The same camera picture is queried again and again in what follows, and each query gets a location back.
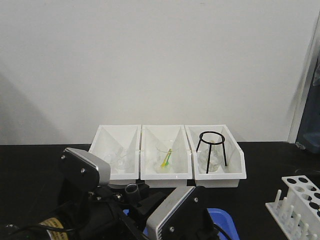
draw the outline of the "black table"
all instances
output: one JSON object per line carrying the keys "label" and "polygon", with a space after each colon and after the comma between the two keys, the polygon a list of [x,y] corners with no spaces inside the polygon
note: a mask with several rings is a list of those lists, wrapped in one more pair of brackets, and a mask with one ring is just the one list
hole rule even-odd
{"label": "black table", "polygon": [[[287,186],[281,177],[306,175],[320,186],[320,156],[285,142],[240,142],[247,179],[237,188],[205,190],[206,206],[227,211],[241,240],[285,240],[265,203]],[[63,176],[57,161],[66,147],[89,144],[0,146],[0,224],[36,223],[57,206]],[[169,194],[173,189],[152,189]]]}

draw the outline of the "test tube rack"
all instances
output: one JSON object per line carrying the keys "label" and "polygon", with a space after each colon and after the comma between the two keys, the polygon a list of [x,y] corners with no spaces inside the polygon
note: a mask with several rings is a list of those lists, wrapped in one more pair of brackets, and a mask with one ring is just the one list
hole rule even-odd
{"label": "test tube rack", "polygon": [[282,200],[281,190],[275,201],[265,204],[289,240],[319,240],[320,190],[305,175],[281,178],[289,187]]}

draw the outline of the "blue object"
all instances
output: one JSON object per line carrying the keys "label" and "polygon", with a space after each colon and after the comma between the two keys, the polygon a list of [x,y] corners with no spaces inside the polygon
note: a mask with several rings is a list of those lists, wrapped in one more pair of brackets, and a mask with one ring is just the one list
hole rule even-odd
{"label": "blue object", "polygon": [[[236,226],[234,224],[234,221],[232,220],[231,216],[224,210],[219,208],[208,208],[208,212],[215,224],[217,224],[220,228],[222,228],[232,240],[240,240]],[[145,235],[148,235],[147,229],[145,228],[143,233]],[[225,236],[219,232],[220,240],[227,240]]]}

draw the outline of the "white backdrop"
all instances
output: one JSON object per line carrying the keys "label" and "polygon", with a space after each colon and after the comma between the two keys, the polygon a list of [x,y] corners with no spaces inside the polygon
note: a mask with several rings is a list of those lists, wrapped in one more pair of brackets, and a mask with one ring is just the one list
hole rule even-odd
{"label": "white backdrop", "polygon": [[319,0],[0,2],[0,144],[99,124],[227,124],[287,141]]}

